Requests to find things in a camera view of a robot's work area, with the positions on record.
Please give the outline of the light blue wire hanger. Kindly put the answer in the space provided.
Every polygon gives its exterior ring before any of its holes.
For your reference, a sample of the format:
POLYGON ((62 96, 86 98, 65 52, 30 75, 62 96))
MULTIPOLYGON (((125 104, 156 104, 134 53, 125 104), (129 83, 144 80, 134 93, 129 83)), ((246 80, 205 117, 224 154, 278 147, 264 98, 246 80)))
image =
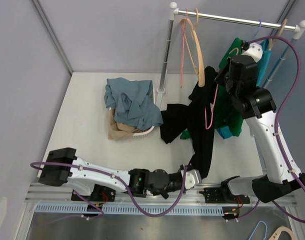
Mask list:
POLYGON ((254 35, 252 36, 250 41, 253 41, 254 39, 256 39, 256 37, 257 37, 257 35, 258 35, 258 33, 259 33, 260 29, 261 29, 261 26, 262 26, 262 20, 259 19, 258 28, 257 28, 256 32, 254 33, 254 35))

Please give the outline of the black t shirt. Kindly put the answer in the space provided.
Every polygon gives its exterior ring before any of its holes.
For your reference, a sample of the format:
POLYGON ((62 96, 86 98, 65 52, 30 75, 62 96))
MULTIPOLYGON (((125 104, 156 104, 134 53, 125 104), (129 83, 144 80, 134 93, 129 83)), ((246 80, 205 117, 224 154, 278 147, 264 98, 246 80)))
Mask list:
POLYGON ((189 105, 180 103, 168 104, 166 110, 161 112, 163 124, 160 126, 161 139, 171 143, 184 130, 188 130, 194 154, 189 164, 199 171, 202 179, 205 179, 211 168, 215 128, 206 126, 211 122, 211 104, 214 101, 217 84, 215 78, 217 72, 211 66, 204 69, 205 85, 195 85, 188 97, 189 105))

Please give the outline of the pink wire hanger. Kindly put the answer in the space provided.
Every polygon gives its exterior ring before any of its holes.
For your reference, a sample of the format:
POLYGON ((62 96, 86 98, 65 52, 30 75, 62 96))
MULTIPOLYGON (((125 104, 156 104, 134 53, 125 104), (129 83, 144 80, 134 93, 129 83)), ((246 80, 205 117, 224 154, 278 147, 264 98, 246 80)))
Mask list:
POLYGON ((210 116, 209 124, 208 124, 208 117, 207 117, 207 108, 205 108, 205 110, 204 110, 205 129, 206 130, 209 130, 212 127, 212 125, 213 125, 214 110, 215 110, 215 105, 216 105, 216 100, 217 100, 218 88, 219 88, 219 85, 216 84, 213 101, 210 103, 210 113, 211 113, 211 116, 210 116))
POLYGON ((181 24, 181 54, 180 54, 180 88, 184 83, 184 64, 185 64, 185 37, 188 15, 180 21, 181 24))

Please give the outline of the beige t shirt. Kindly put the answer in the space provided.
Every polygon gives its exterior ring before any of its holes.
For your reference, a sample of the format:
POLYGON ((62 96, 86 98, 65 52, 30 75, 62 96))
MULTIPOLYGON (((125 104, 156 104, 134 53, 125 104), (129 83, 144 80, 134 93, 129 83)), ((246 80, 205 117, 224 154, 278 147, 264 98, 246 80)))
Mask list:
POLYGON ((134 134, 143 133, 142 130, 136 127, 128 126, 124 123, 115 121, 115 108, 111 108, 108 111, 108 139, 109 140, 121 140, 130 138, 134 134))

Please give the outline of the grey blue t shirt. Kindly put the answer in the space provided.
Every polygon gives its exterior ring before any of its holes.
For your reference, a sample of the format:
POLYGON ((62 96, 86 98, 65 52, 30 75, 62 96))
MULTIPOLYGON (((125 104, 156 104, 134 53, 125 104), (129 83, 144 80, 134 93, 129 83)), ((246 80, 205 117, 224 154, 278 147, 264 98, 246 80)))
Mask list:
POLYGON ((117 123, 145 131, 163 124, 160 109, 152 95, 152 80, 128 80, 123 77, 106 80, 104 102, 106 108, 114 108, 117 123))

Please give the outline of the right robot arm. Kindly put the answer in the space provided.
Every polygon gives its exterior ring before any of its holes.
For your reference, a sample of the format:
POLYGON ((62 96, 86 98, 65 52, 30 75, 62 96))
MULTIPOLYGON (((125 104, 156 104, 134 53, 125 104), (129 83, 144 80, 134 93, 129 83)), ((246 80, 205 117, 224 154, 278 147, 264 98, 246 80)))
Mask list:
POLYGON ((224 69, 207 66, 205 78, 224 87, 232 107, 246 121, 257 140, 267 171, 265 175, 233 176, 222 182, 220 197, 232 202, 238 195, 273 202, 305 187, 305 173, 297 166, 279 125, 279 109, 272 94, 256 85, 258 65, 251 56, 235 55, 224 69))

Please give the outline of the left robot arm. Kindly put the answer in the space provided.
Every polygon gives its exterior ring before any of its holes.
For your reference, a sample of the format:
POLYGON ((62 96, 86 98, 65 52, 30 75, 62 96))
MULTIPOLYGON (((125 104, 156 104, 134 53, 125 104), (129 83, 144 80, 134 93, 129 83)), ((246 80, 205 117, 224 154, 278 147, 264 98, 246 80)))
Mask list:
POLYGON ((51 150, 40 171, 40 184, 52 187, 65 185, 90 201, 100 196, 99 186, 115 193, 131 193, 139 198, 146 197, 147 192, 150 192, 167 199, 170 192, 190 190, 201 182, 199 171, 191 167, 176 173, 167 173, 162 169, 112 169, 76 156, 76 149, 71 147, 51 150))

